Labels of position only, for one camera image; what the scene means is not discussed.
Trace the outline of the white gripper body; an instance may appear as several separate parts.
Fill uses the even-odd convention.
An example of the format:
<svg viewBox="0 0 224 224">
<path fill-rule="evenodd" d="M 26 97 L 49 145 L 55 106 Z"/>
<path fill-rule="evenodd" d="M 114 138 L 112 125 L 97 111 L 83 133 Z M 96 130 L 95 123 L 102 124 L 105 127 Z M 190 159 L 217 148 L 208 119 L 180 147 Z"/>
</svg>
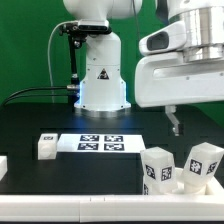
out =
<svg viewBox="0 0 224 224">
<path fill-rule="evenodd" d="M 180 52 L 146 56 L 135 71 L 140 107 L 224 100 L 224 59 L 185 63 Z"/>
</svg>

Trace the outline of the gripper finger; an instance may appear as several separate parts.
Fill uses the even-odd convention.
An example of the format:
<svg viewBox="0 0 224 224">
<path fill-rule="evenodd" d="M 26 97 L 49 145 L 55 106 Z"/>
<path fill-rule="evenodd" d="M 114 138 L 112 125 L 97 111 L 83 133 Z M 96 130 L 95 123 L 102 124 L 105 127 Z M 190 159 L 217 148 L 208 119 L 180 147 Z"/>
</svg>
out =
<svg viewBox="0 0 224 224">
<path fill-rule="evenodd" d="M 170 122 L 173 124 L 173 132 L 176 136 L 179 136 L 181 134 L 181 124 L 177 117 L 175 116 L 176 113 L 176 106 L 175 105 L 168 105 L 165 107 L 165 114 L 170 120 Z"/>
</svg>

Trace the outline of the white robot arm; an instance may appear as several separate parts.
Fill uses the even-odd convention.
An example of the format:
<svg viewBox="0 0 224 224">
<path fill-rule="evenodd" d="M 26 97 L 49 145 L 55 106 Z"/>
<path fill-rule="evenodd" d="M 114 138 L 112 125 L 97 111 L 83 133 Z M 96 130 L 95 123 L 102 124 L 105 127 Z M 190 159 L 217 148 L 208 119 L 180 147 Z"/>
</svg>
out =
<svg viewBox="0 0 224 224">
<path fill-rule="evenodd" d="M 101 116 L 130 107 L 120 76 L 121 42 L 108 20 L 138 13 L 142 1 L 63 0 L 76 18 L 67 25 L 73 44 L 87 44 L 78 110 Z M 224 100 L 224 0 L 155 2 L 166 26 L 139 42 L 143 58 L 135 70 L 135 100 L 141 107 L 163 106 L 180 134 L 178 105 Z"/>
</svg>

